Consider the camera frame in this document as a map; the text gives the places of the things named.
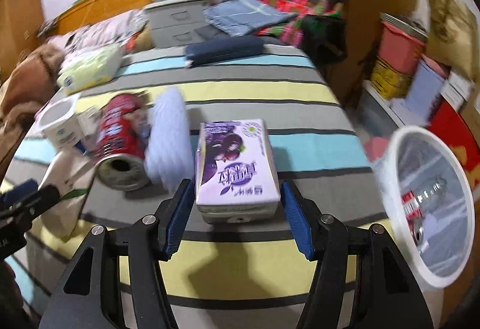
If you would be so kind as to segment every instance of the barcode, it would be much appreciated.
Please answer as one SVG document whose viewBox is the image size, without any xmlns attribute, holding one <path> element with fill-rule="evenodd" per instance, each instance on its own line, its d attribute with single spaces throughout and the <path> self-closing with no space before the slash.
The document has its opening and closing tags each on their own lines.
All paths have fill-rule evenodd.
<svg viewBox="0 0 480 329">
<path fill-rule="evenodd" d="M 415 199 L 409 200 L 408 202 L 404 203 L 403 210 L 405 211 L 405 215 L 408 218 L 413 213 L 419 210 L 419 205 Z"/>
</svg>

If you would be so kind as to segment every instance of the gray nightstand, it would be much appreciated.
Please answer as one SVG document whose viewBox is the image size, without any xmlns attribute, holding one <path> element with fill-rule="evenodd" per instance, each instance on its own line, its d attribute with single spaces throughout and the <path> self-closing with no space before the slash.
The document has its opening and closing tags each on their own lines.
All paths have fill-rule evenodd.
<svg viewBox="0 0 480 329">
<path fill-rule="evenodd" d="M 206 25 L 203 10 L 211 0 L 164 0 L 148 4 L 143 9 L 150 21 L 150 36 L 157 48 L 202 42 L 194 31 Z"/>
</svg>

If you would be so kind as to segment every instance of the milk carton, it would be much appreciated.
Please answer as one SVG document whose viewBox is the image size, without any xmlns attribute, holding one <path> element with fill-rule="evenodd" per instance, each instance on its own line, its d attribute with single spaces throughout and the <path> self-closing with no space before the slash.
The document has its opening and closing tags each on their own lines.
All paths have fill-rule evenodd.
<svg viewBox="0 0 480 329">
<path fill-rule="evenodd" d="M 196 204 L 207 223 L 270 218 L 280 201 L 261 119 L 203 123 L 195 176 Z"/>
</svg>

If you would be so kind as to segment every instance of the yellow stripe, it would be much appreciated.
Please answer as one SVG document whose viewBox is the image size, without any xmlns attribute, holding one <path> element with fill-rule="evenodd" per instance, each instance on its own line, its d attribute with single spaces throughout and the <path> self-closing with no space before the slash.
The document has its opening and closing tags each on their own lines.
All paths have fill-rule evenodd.
<svg viewBox="0 0 480 329">
<path fill-rule="evenodd" d="M 9 183 L 8 181 L 4 180 L 2 181 L 0 185 L 0 193 L 4 193 L 5 191 L 10 191 L 14 186 Z"/>
<path fill-rule="evenodd" d="M 388 220 L 381 220 L 393 235 Z M 79 220 L 69 240 L 53 236 L 35 220 L 32 234 L 71 259 L 94 224 Z M 263 299 L 306 294 L 315 262 L 298 252 L 294 240 L 253 243 L 182 241 L 169 262 L 161 262 L 169 295 L 200 299 Z M 349 256 L 346 282 L 355 280 L 356 257 Z M 130 284 L 128 258 L 120 259 L 120 279 Z"/>
<path fill-rule="evenodd" d="M 323 84 L 290 83 L 288 81 L 205 81 L 201 83 L 176 84 L 185 101 L 207 100 L 300 100 L 338 103 L 328 86 Z M 101 108 L 115 95 L 122 92 L 148 91 L 154 100 L 169 85 L 159 85 L 107 92 L 83 97 L 77 102 L 77 112 L 89 107 Z"/>
</svg>

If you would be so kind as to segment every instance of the purple logo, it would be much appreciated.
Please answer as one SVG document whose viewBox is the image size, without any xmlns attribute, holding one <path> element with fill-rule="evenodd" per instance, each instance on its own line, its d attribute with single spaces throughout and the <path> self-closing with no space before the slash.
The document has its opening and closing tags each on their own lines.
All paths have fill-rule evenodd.
<svg viewBox="0 0 480 329">
<path fill-rule="evenodd" d="M 245 185 L 249 183 L 252 176 L 257 174 L 255 164 L 255 161 L 252 161 L 250 164 L 233 162 L 227 165 L 223 171 L 219 172 L 220 178 L 218 179 L 218 183 L 225 186 L 220 192 L 220 195 L 226 194 L 230 189 L 233 190 L 234 185 Z"/>
</svg>

